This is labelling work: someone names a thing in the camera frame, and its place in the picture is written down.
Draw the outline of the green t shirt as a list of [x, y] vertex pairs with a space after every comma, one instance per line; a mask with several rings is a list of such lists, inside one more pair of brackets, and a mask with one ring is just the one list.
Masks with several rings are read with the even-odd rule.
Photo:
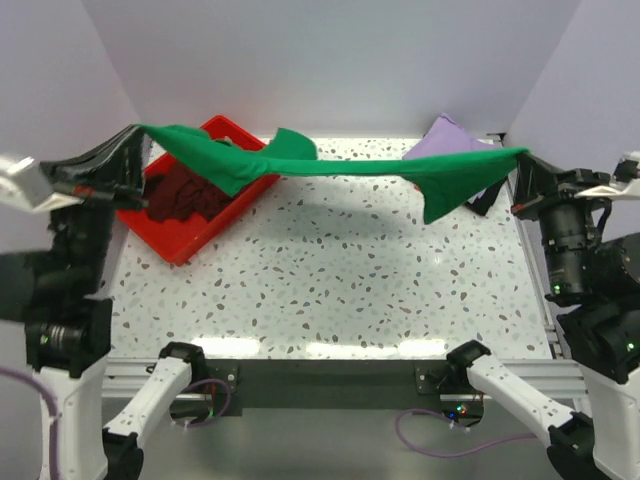
[[423, 196], [423, 221], [433, 223], [516, 169], [523, 147], [442, 154], [417, 159], [322, 160], [307, 136], [280, 128], [258, 151], [243, 150], [184, 125], [141, 128], [166, 153], [229, 196], [266, 175], [287, 177], [398, 176]]

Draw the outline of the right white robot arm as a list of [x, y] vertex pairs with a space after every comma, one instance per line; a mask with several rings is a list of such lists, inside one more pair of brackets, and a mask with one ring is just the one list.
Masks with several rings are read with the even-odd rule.
[[[562, 170], [531, 155], [518, 159], [511, 211], [538, 223], [558, 323], [584, 379], [581, 413], [510, 372], [478, 341], [446, 358], [445, 379], [459, 393], [487, 394], [544, 445], [565, 479], [639, 475], [639, 237], [602, 235], [613, 204], [639, 197], [639, 155], [625, 154], [612, 174]], [[604, 217], [594, 218], [600, 210]]]

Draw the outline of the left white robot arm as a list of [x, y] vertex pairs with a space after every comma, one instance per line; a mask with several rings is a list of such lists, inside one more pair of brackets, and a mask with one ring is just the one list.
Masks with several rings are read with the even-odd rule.
[[203, 350], [172, 342], [126, 408], [101, 420], [113, 303], [98, 291], [117, 211], [144, 205], [149, 143], [131, 125], [75, 158], [1, 158], [2, 203], [47, 214], [53, 235], [46, 250], [1, 257], [1, 316], [23, 325], [22, 379], [42, 398], [44, 479], [138, 478], [144, 445], [174, 399], [207, 380]]

